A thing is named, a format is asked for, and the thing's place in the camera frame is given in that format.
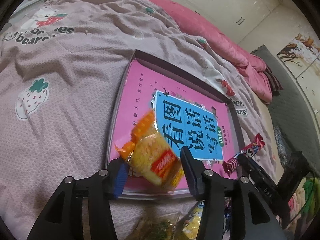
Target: orange snack wrapper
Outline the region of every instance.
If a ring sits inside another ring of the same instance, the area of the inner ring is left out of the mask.
[[[136,172],[166,190],[174,190],[184,175],[180,159],[156,129],[153,110],[132,129],[131,141],[116,150]]]

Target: pink cloth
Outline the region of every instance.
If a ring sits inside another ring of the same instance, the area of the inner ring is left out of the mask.
[[[176,21],[182,32],[204,37],[215,53],[238,69],[259,98],[266,102],[272,100],[269,81],[263,73],[266,63],[261,58],[239,47],[217,27],[194,11],[170,0],[149,1],[161,6]]]

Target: screw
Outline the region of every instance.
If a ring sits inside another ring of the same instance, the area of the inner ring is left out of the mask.
[[[99,175],[100,176],[106,176],[106,175],[108,175],[108,171],[107,170],[101,170],[101,171],[99,171]]]
[[[247,177],[241,177],[240,180],[243,183],[248,183],[249,182],[249,179]]]
[[[64,182],[65,183],[70,183],[70,182],[72,182],[73,181],[73,178],[72,177],[66,177],[65,179],[64,179]]]
[[[214,174],[214,171],[213,170],[205,170],[204,174],[207,176],[212,176]]]

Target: swallow illustration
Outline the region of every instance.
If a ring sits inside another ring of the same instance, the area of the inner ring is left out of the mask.
[[[167,97],[167,96],[169,95],[170,91],[167,92],[167,90],[165,90],[164,87],[163,87],[163,89],[164,89],[164,92],[165,92],[165,93],[164,93],[164,92],[161,92],[161,93],[164,94],[164,95]]]

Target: snack package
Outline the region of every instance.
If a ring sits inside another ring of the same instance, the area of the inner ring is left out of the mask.
[[[196,208],[192,211],[189,218],[184,222],[184,226],[179,237],[179,240],[193,240],[196,239],[202,211],[204,206],[204,200],[200,201]]]
[[[168,191],[174,190],[184,175],[181,162],[155,125],[151,110],[132,129],[131,141],[116,150],[148,181]]]
[[[154,218],[146,213],[126,240],[172,240],[180,212]]]
[[[227,161],[223,161],[222,166],[226,174],[230,177],[231,173],[239,166],[237,157],[239,154],[244,154],[248,158],[252,158],[258,151],[260,151],[266,143],[263,141],[261,134],[257,134],[254,137],[252,143],[243,148],[239,153],[230,158]]]

